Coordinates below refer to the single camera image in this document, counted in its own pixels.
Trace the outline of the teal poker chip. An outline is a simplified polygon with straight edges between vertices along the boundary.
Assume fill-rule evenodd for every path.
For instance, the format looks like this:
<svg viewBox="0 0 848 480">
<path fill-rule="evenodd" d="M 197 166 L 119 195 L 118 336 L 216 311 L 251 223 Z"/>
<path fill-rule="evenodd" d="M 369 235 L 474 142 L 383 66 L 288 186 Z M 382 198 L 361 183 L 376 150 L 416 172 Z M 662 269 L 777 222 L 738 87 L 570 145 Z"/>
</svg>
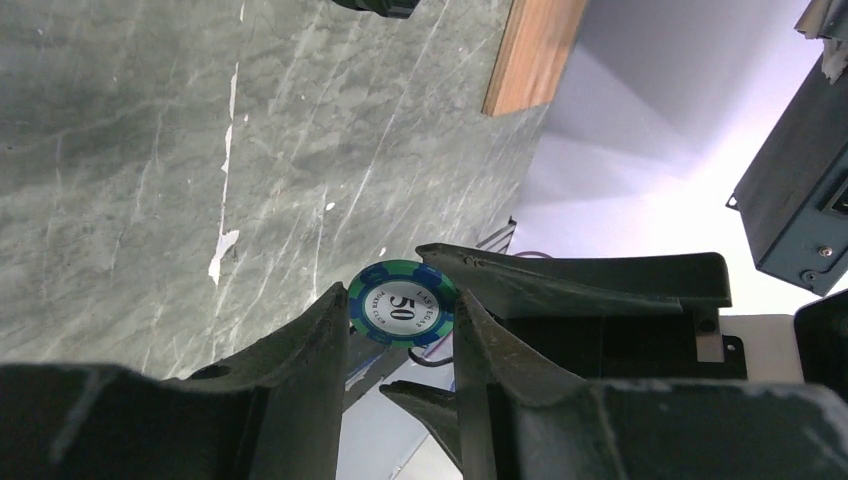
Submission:
<svg viewBox="0 0 848 480">
<path fill-rule="evenodd" d="M 360 271 L 348 288 L 348 314 L 364 337 L 392 348 L 427 347 L 454 327 L 459 294 L 447 275 L 410 260 Z"/>
</svg>

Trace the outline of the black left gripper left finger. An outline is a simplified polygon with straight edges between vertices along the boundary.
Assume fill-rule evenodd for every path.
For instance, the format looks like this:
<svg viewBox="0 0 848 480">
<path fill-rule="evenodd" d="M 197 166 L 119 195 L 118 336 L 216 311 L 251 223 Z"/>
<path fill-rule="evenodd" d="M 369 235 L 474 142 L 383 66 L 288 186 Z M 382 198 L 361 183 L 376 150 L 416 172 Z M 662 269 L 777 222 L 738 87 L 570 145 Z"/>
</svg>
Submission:
<svg viewBox="0 0 848 480">
<path fill-rule="evenodd" d="M 5 479 L 331 479 L 346 290 L 184 380 L 108 364 L 1 369 Z"/>
</svg>

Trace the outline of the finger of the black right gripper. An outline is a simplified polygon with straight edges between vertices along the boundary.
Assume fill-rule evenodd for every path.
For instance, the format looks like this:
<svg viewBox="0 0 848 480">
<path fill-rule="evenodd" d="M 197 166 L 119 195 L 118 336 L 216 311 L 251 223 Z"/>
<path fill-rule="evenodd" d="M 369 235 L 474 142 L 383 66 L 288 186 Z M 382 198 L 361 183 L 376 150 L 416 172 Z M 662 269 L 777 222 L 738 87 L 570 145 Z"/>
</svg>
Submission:
<svg viewBox="0 0 848 480">
<path fill-rule="evenodd" d="M 379 391 L 418 420 L 458 470 L 463 471 L 455 392 L 405 380 L 383 384 Z"/>
</svg>

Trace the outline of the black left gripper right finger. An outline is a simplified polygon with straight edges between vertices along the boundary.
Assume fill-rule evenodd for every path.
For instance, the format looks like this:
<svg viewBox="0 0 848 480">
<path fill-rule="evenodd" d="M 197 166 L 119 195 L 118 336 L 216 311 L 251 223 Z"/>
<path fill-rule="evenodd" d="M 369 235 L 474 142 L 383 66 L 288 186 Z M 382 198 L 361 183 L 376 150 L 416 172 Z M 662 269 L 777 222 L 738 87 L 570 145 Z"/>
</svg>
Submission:
<svg viewBox="0 0 848 480">
<path fill-rule="evenodd" d="M 585 380 L 471 294 L 454 334 L 467 479 L 843 479 L 847 406 L 803 384 Z"/>
</svg>

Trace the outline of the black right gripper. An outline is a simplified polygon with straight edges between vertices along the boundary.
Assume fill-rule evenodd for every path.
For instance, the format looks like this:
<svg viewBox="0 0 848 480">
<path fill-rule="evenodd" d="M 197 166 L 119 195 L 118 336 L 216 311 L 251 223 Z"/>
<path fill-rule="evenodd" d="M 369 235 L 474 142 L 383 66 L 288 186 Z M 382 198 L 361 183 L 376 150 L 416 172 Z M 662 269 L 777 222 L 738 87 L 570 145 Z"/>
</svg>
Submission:
<svg viewBox="0 0 848 480">
<path fill-rule="evenodd" d="M 716 313 L 692 310 L 732 304 L 718 253 L 544 259 L 443 243 L 416 252 L 510 333 L 580 377 L 748 378 L 742 340 L 721 333 Z M 650 314 L 659 315 L 628 316 Z"/>
</svg>

